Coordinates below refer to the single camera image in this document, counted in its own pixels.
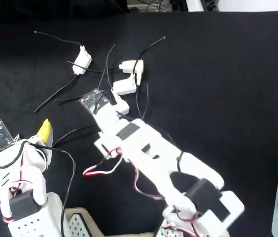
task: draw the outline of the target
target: white robotic arm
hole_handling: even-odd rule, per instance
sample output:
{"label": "white robotic arm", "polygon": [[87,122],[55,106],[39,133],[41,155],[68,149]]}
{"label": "white robotic arm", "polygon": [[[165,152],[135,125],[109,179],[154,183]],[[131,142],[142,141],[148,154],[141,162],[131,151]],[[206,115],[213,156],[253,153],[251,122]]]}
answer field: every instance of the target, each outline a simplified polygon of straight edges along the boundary
{"label": "white robotic arm", "polygon": [[[168,205],[163,215],[173,228],[184,227],[193,233],[191,223],[182,221],[177,213],[172,213],[174,210],[187,213],[190,218],[200,212],[193,222],[195,227],[202,234],[218,237],[227,233],[227,228],[244,211],[244,205],[233,192],[220,192],[224,181],[215,170],[178,149],[144,121],[120,118],[120,113],[99,91],[93,90],[80,103],[102,130],[95,142],[97,148],[106,158],[116,157],[118,152],[111,151],[118,148],[125,161],[150,179]],[[96,114],[95,105],[99,105]],[[177,171],[199,179],[185,195],[172,184],[170,174]]]}

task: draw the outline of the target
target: white plastic part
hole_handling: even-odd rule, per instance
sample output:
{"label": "white plastic part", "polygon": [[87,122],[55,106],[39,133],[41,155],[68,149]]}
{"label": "white plastic part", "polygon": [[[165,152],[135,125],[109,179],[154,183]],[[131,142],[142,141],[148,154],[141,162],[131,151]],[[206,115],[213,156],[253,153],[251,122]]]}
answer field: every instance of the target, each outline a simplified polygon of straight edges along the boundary
{"label": "white plastic part", "polygon": [[[80,53],[74,63],[76,65],[80,65],[84,68],[88,68],[91,61],[92,61],[91,55],[85,50],[83,45],[80,46]],[[75,65],[72,66],[72,69],[73,69],[74,74],[76,74],[76,75],[85,73],[85,69],[77,67]]]}
{"label": "white plastic part", "polygon": [[114,105],[114,108],[117,112],[121,113],[122,115],[126,115],[129,113],[129,105],[126,101],[124,101],[115,91],[111,90],[111,93],[113,94],[116,105]]}
{"label": "white plastic part", "polygon": [[[106,106],[107,108],[105,108],[105,111],[108,110],[109,106],[113,108],[111,104],[107,104]],[[169,208],[165,209],[163,215],[167,220],[172,217],[172,221],[176,226],[184,227],[185,224],[179,220],[175,213],[168,211],[170,208],[173,208],[173,206],[180,211],[189,212],[190,215],[196,213],[194,203],[174,187],[170,178],[171,173],[178,171],[178,157],[181,156],[180,168],[183,173],[195,176],[199,179],[206,178],[212,182],[218,190],[224,186],[224,181],[219,173],[195,156],[189,153],[181,154],[182,151],[180,149],[165,140],[159,132],[147,125],[144,121],[135,119],[129,122],[121,118],[118,121],[114,120],[112,123],[108,117],[102,119],[96,118],[96,121],[99,127],[105,127],[105,130],[102,130],[102,133],[100,133],[101,138],[95,142],[95,145],[104,156],[107,154],[107,150],[120,147],[124,160],[131,162],[138,168],[165,198]],[[122,139],[118,137],[117,134],[130,124],[132,124],[132,128],[129,128],[130,134]],[[233,192],[222,192],[220,201],[230,212],[225,220],[220,221],[216,215],[209,210],[195,221],[195,226],[197,226],[202,233],[212,237],[228,236],[227,228],[244,210],[244,205]]]}
{"label": "white plastic part", "polygon": [[130,76],[127,79],[115,81],[113,83],[113,89],[119,95],[135,93],[137,89],[135,83],[135,75],[130,74]]}
{"label": "white plastic part", "polygon": [[73,214],[69,220],[69,231],[72,237],[90,237],[90,233],[79,214]]}
{"label": "white plastic part", "polygon": [[[48,193],[47,197],[48,202],[39,212],[8,224],[12,237],[61,237],[62,202],[55,193]],[[66,217],[64,232],[66,237],[72,236]]]}
{"label": "white plastic part", "polygon": [[[136,60],[129,60],[124,61],[119,65],[119,68],[123,70],[124,73],[133,73],[133,69],[135,66]],[[137,85],[140,85],[142,73],[143,73],[143,60],[138,60],[136,68],[135,68],[135,74],[137,74]]]}
{"label": "white plastic part", "polygon": [[137,86],[141,84],[141,78],[143,73],[143,60],[137,62],[135,68],[135,74],[133,74],[133,69],[136,60],[124,61],[119,65],[119,68],[123,70],[124,73],[130,73],[130,76],[124,80],[115,81],[113,84],[114,91],[119,95],[126,95],[135,93]]}
{"label": "white plastic part", "polygon": [[[13,146],[0,152],[0,166],[9,164],[17,156],[21,149],[21,144],[26,139],[16,142]],[[33,136],[28,139],[31,143],[38,143],[43,145],[39,136]],[[47,163],[51,161],[51,153],[47,154]],[[23,153],[20,157],[8,168],[0,169],[0,209],[2,215],[6,218],[12,216],[9,200],[12,194],[9,190],[11,187],[17,187],[20,184],[22,191],[33,189],[33,198],[39,205],[46,203],[46,181],[42,172],[46,167],[46,161],[35,151],[34,147],[28,143],[24,144]],[[20,178],[26,180],[24,182],[17,182]]]}

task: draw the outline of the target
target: red white wire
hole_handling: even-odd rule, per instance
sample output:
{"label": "red white wire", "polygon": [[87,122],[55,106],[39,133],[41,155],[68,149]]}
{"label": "red white wire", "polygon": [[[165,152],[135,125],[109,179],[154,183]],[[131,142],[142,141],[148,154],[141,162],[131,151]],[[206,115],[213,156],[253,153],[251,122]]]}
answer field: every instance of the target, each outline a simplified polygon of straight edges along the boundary
{"label": "red white wire", "polygon": [[146,196],[146,197],[148,197],[148,198],[152,198],[152,199],[154,199],[154,200],[163,200],[164,198],[163,198],[162,196],[144,193],[143,191],[141,191],[141,190],[137,187],[137,181],[138,181],[138,179],[139,179],[139,170],[138,170],[138,168],[135,167],[135,166],[134,166],[134,168],[135,168],[135,172],[136,172],[136,174],[135,174],[135,180],[134,180],[134,189],[135,189],[135,191],[137,191],[138,193],[140,193],[140,194],[142,194],[142,195],[144,195],[144,196]]}
{"label": "red white wire", "polygon": [[197,235],[195,235],[195,233],[190,232],[190,231],[188,231],[188,230],[186,230],[186,229],[184,229],[184,228],[181,228],[181,227],[173,228],[172,226],[163,226],[162,228],[165,229],[165,230],[166,230],[166,229],[170,229],[170,230],[173,230],[173,231],[181,231],[181,232],[186,233],[186,234],[188,234],[188,235],[190,235],[190,236],[192,236],[192,237],[200,236],[199,233],[198,233],[197,231],[196,231]]}
{"label": "red white wire", "polygon": [[117,164],[114,166],[114,168],[111,169],[111,170],[109,170],[109,171],[100,170],[100,171],[90,172],[90,170],[93,170],[93,169],[96,168],[97,165],[96,165],[96,166],[94,165],[94,166],[92,166],[91,169],[90,169],[90,168],[86,169],[86,170],[83,172],[83,176],[84,176],[84,177],[88,177],[88,176],[93,176],[93,175],[98,175],[98,174],[111,174],[111,173],[113,173],[113,172],[116,170],[116,168],[120,165],[120,163],[121,163],[122,161],[123,161],[123,157],[121,156],[120,159],[119,159],[119,161],[117,162]]}
{"label": "red white wire", "polygon": [[3,220],[5,223],[8,223],[8,224],[14,221],[12,218],[5,218],[5,217],[3,217],[3,216],[2,216],[2,220]]}
{"label": "red white wire", "polygon": [[[116,147],[114,148],[113,150],[109,151],[107,153],[107,156],[104,158],[106,159],[109,155],[111,155],[112,152],[116,151],[117,153],[121,154],[121,150],[120,150],[120,147]],[[117,162],[117,164],[114,166],[113,169],[109,170],[109,171],[103,171],[103,170],[99,170],[99,171],[93,171],[93,172],[90,172],[92,170],[94,170],[99,164],[101,164],[102,162],[96,164],[96,165],[93,165],[93,166],[90,166],[88,167],[86,170],[83,171],[83,176],[87,177],[87,176],[93,176],[93,175],[98,175],[98,174],[111,174],[113,173],[116,168],[120,165],[121,161],[123,160],[123,157],[121,156],[121,158],[119,159],[119,161]]]}
{"label": "red white wire", "polygon": [[20,184],[20,183],[21,183],[21,184],[22,184],[22,183],[27,183],[27,184],[33,185],[33,183],[30,182],[30,181],[28,181],[28,180],[17,180],[17,181],[11,182],[9,185],[4,185],[4,186],[0,189],[0,194],[1,194],[1,192],[2,192],[3,189],[13,187],[13,186],[14,186],[13,184],[15,184],[15,183],[18,183],[18,184]]}

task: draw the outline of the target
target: black tape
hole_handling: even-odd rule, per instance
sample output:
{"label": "black tape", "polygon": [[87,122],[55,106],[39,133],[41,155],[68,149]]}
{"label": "black tape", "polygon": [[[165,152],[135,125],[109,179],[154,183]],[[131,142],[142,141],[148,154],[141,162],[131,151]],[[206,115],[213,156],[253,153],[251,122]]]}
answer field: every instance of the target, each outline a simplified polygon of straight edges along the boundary
{"label": "black tape", "polygon": [[134,123],[129,123],[126,127],[121,129],[116,136],[120,137],[121,140],[127,139],[131,134],[136,132],[140,127],[135,125]]}
{"label": "black tape", "polygon": [[198,180],[185,194],[196,206],[197,210],[205,214],[211,210],[223,222],[230,214],[222,204],[221,192],[207,179]]}
{"label": "black tape", "polygon": [[12,197],[9,203],[14,221],[37,213],[41,209],[33,198],[33,190]]}

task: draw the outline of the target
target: wire bundle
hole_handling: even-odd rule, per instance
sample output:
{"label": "wire bundle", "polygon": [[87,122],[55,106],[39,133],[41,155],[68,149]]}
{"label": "wire bundle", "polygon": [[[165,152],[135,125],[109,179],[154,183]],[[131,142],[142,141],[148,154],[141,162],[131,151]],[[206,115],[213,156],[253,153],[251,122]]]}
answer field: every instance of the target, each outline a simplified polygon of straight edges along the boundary
{"label": "wire bundle", "polygon": [[176,213],[176,215],[177,215],[177,217],[178,217],[179,220],[184,221],[184,222],[189,222],[189,223],[190,223],[190,225],[191,225],[191,227],[192,227],[192,229],[193,229],[193,232],[191,232],[191,231],[189,231],[189,230],[187,230],[187,229],[185,229],[185,228],[173,227],[173,226],[171,226],[171,225],[163,226],[161,229],[164,229],[164,230],[169,229],[169,230],[173,230],[173,231],[181,231],[181,232],[186,233],[186,234],[188,234],[188,235],[190,235],[190,236],[192,236],[192,237],[200,237],[198,231],[196,230],[196,228],[195,228],[195,226],[194,226],[194,221],[196,221],[196,220],[198,219],[198,217],[199,217],[199,212],[196,212],[196,214],[193,215],[193,217],[192,217],[191,219],[183,219],[183,218],[181,218],[181,217],[179,216],[178,210],[177,210],[176,208],[174,208],[174,210],[175,210],[175,213]]}
{"label": "wire bundle", "polygon": [[101,161],[100,163],[98,163],[98,164],[96,164],[96,165],[93,165],[93,166],[90,166],[89,168],[87,168],[87,169],[83,172],[82,175],[83,175],[84,177],[88,177],[88,176],[94,176],[94,175],[99,175],[99,174],[111,174],[111,173],[113,173],[113,172],[116,170],[116,168],[120,165],[121,161],[123,160],[123,157],[122,157],[122,156],[120,156],[119,161],[117,162],[117,164],[114,166],[114,168],[113,168],[112,170],[110,170],[110,171],[102,171],[102,170],[100,170],[100,171],[93,171],[93,172],[91,172],[92,170],[94,170],[95,168],[97,168],[100,164],[102,164],[102,163],[104,162],[104,160],[106,160],[107,157],[110,156],[110,155],[112,154],[112,152],[117,152],[118,154],[121,155],[121,149],[120,149],[120,147],[114,148],[113,150],[111,150],[111,151],[109,151],[109,152],[107,153],[106,157],[104,157],[104,159],[102,159],[102,161]]}
{"label": "wire bundle", "polygon": [[138,179],[139,179],[139,170],[138,170],[138,168],[135,167],[135,166],[134,166],[134,168],[135,168],[135,180],[134,180],[134,189],[135,189],[135,191],[138,192],[138,193],[140,193],[141,195],[146,196],[147,198],[152,198],[152,199],[154,199],[154,200],[163,200],[164,198],[163,198],[162,196],[160,196],[160,195],[153,195],[153,194],[147,194],[147,193],[141,191],[141,190],[137,187],[137,181],[138,181]]}

